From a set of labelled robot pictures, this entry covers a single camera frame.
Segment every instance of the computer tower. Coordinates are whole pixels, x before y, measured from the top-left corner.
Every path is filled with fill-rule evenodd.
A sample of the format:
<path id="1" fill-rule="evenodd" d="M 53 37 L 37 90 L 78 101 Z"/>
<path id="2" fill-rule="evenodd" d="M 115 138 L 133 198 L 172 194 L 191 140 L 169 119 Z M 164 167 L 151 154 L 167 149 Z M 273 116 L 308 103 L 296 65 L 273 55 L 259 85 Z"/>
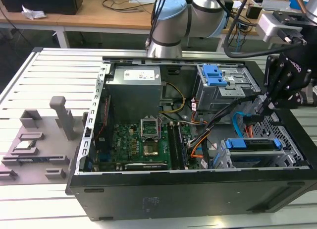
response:
<path id="1" fill-rule="evenodd" d="M 34 11 L 75 15 L 83 0 L 1 0 L 9 12 L 21 12 L 22 5 Z"/>

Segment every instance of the green circuit board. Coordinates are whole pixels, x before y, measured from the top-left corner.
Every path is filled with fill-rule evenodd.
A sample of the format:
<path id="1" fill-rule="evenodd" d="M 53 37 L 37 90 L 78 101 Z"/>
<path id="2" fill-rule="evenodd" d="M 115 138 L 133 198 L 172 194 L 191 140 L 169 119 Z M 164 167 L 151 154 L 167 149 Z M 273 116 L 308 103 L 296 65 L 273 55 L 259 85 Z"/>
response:
<path id="1" fill-rule="evenodd" d="M 191 128 L 181 127 L 184 141 L 192 139 Z M 155 134 L 155 124 L 144 124 L 143 132 Z M 159 141 L 144 141 L 141 138 L 141 124 L 116 124 L 113 130 L 110 154 L 98 152 L 97 164 L 100 171 L 115 171 L 118 164 L 163 163 L 171 170 L 171 157 L 167 125 L 159 127 Z"/>
<path id="2" fill-rule="evenodd" d="M 154 126 L 146 126 L 148 133 L 156 133 Z M 156 145 L 157 155 L 146 155 L 145 142 L 141 139 L 140 124 L 118 124 L 114 127 L 111 161 L 117 163 L 126 162 L 156 162 L 164 163 L 170 168 L 170 155 L 168 147 L 168 135 L 166 126 L 161 127 L 160 140 L 151 142 Z"/>

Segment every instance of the desk leg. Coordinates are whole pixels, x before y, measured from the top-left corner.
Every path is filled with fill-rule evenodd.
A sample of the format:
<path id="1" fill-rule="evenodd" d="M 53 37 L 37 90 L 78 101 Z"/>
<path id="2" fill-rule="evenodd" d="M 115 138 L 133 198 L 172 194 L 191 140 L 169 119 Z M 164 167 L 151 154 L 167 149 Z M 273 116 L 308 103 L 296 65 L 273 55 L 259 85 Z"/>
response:
<path id="1" fill-rule="evenodd" d="M 56 31 L 56 35 L 58 38 L 58 42 L 61 48 L 69 48 L 69 42 L 67 38 L 67 34 L 65 31 L 58 30 Z"/>

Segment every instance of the blue plastic clip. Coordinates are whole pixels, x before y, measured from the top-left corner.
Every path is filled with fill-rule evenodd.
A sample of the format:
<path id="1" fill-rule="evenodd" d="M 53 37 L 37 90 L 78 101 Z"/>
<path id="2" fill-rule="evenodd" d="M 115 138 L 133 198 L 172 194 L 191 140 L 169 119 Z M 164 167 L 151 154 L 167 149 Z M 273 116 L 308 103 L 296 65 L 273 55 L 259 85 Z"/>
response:
<path id="1" fill-rule="evenodd" d="M 217 65 L 204 64 L 203 76 L 206 78 L 208 86 L 227 86 Z"/>
<path id="2" fill-rule="evenodd" d="M 279 139 L 274 138 L 274 143 L 278 149 L 282 149 L 282 143 L 280 142 Z"/>
<path id="3" fill-rule="evenodd" d="M 247 148 L 243 138 L 228 138 L 226 140 L 226 146 L 227 148 Z"/>

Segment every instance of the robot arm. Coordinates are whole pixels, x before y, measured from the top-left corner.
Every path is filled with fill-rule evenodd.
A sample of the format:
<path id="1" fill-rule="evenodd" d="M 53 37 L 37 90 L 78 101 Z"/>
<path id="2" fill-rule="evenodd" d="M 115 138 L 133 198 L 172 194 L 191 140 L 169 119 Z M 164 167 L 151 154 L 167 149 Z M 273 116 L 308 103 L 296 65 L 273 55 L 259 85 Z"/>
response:
<path id="1" fill-rule="evenodd" d="M 295 109 L 316 107 L 317 95 L 317 0 L 310 0 L 303 13 L 275 11 L 263 14 L 257 32 L 266 42 L 277 40 L 303 44 L 268 56 L 264 73 L 266 107 Z"/>
<path id="2" fill-rule="evenodd" d="M 148 57 L 182 57 L 183 37 L 209 37 L 224 27 L 225 15 L 216 0 L 166 0 L 156 7 L 158 21 L 147 43 Z"/>

